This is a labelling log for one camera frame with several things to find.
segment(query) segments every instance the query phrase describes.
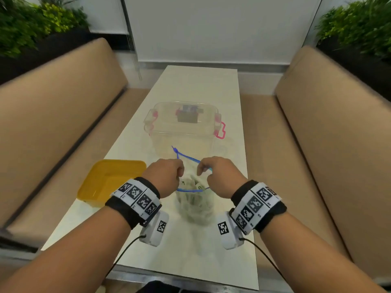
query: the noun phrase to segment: yellow tray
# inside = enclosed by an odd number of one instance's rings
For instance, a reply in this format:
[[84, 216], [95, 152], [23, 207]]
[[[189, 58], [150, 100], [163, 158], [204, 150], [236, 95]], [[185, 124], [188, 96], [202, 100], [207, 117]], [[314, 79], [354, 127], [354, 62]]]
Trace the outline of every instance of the yellow tray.
[[129, 179], [141, 176], [147, 165], [143, 161], [104, 159], [91, 168], [77, 198], [93, 207], [103, 207], [110, 194]]

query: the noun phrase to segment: forearm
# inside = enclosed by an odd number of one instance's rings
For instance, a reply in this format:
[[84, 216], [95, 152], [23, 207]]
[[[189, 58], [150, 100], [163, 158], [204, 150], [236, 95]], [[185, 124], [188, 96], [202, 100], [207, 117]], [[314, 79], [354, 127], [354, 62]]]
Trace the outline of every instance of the forearm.
[[297, 293], [385, 292], [289, 213], [274, 217], [261, 238]]
[[95, 292], [130, 231], [117, 211], [103, 207], [18, 270], [0, 287], [0, 292]]

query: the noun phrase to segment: white table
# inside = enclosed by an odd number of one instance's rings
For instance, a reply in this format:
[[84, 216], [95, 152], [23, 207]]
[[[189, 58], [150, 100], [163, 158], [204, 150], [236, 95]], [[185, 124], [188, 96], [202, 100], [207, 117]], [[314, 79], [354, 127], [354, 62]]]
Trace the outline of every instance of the white table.
[[[237, 70], [233, 69], [168, 66], [105, 158], [143, 160], [147, 165], [154, 162], [158, 157], [144, 131], [143, 120], [156, 103], [175, 100], [208, 103], [219, 109], [226, 123], [226, 138], [215, 140], [213, 154], [230, 158], [247, 176], [238, 77]], [[119, 264], [258, 290], [254, 247], [245, 243], [237, 249], [226, 251], [221, 246], [215, 224], [198, 226], [188, 223], [179, 215], [175, 200], [175, 195], [162, 199], [162, 209], [169, 213], [170, 221], [160, 246], [155, 248], [136, 241]], [[228, 211], [232, 207], [230, 200], [215, 197], [215, 213]], [[42, 250], [96, 211], [96, 208], [76, 199]], [[124, 247], [139, 236], [140, 231], [141, 227], [136, 227]], [[253, 234], [247, 238], [254, 240]]]

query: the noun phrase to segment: blue string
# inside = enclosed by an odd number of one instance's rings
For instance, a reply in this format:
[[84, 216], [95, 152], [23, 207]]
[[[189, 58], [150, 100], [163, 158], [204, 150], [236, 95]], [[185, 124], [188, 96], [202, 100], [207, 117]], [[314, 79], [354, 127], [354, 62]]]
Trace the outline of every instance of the blue string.
[[[180, 153], [177, 148], [174, 148], [173, 146], [171, 146], [171, 147], [174, 150], [174, 152], [176, 153], [177, 159], [179, 159], [179, 155], [180, 155], [180, 156], [186, 157], [187, 159], [190, 159], [194, 162], [197, 162], [198, 164], [201, 162], [198, 159], [195, 159], [193, 157], [190, 157], [190, 156], [187, 156], [185, 154]], [[201, 189], [187, 190], [187, 189], [182, 189], [182, 188], [178, 188], [177, 191], [179, 191], [179, 192], [203, 192], [203, 190], [201, 190]]]

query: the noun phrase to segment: planter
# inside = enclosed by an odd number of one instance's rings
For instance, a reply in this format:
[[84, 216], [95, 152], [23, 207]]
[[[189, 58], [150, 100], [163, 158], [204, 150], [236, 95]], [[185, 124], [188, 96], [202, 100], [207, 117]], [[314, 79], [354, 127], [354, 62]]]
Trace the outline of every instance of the planter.
[[67, 52], [88, 43], [93, 37], [88, 29], [76, 28], [53, 34], [38, 41], [34, 48], [25, 48], [18, 58], [0, 57], [0, 85]]
[[336, 37], [323, 40], [317, 48], [391, 101], [391, 64], [378, 57], [361, 54], [356, 48], [341, 46]]

